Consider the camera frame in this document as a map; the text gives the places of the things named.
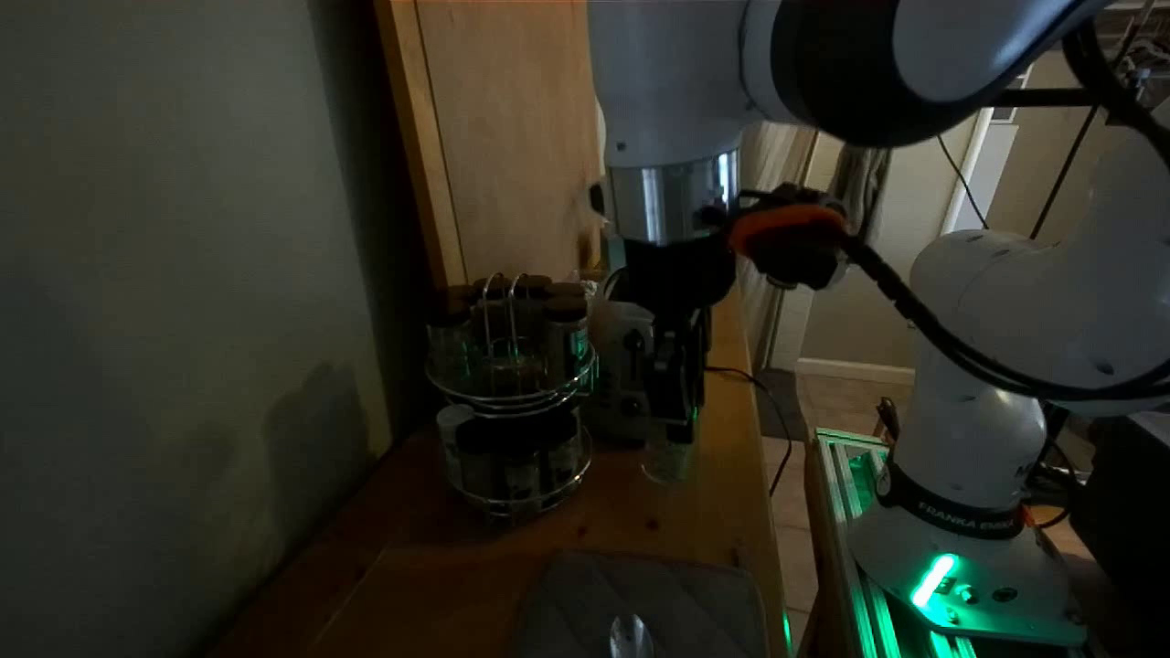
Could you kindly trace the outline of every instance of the wooden table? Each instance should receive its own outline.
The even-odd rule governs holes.
[[[749,367],[740,300],[713,323],[713,367]],[[422,435],[395,450],[337,518],[243,612],[211,655],[502,655],[524,593],[568,552],[627,552],[746,572],[783,655],[779,556],[761,471],[757,404],[711,377],[695,471],[650,485],[641,455],[596,450],[556,512],[494,530],[440,474]]]

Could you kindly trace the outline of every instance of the wooden cabinet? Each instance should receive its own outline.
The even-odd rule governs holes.
[[[599,181],[585,0],[376,0],[432,281],[579,275]]]

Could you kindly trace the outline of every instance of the wooden board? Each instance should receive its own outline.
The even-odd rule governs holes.
[[[376,5],[443,279],[573,279],[599,181],[585,0]]]
[[[716,367],[749,367],[740,308],[721,305]],[[233,621],[217,655],[505,655],[524,593],[568,550],[746,572],[783,655],[779,556],[767,524],[757,404],[711,377],[695,474],[656,485],[641,455],[596,450],[554,515],[489,530],[457,502],[435,442],[410,442],[331,530]]]

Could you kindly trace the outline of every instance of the robotic arm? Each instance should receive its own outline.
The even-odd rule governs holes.
[[[858,145],[939,136],[1106,5],[593,0],[608,216],[630,247],[634,300],[656,311],[661,338],[686,338],[686,317],[728,293],[724,231],[736,220],[736,150],[746,125],[800,122]],[[974,600],[917,608],[936,629],[1063,647],[1081,641],[1062,596],[1062,566],[1020,530],[1020,489],[1046,440],[1034,394],[1080,398],[1081,410],[1092,410],[1092,394],[1007,393],[1018,381],[969,349],[1080,393],[1113,393],[1113,410],[1156,405],[1123,394],[1120,381],[1160,372],[1153,367],[1168,357],[1168,153],[1168,143],[1129,133],[1097,176],[1081,236],[1062,253],[955,236],[914,267],[914,290],[933,317],[958,332],[964,370],[955,354],[922,349],[885,505],[857,527],[853,552],[869,580],[906,608],[917,608],[914,584],[944,552],[969,565],[951,576],[962,596],[987,600],[1014,584],[996,612]],[[695,398],[660,394],[656,415],[683,405]]]

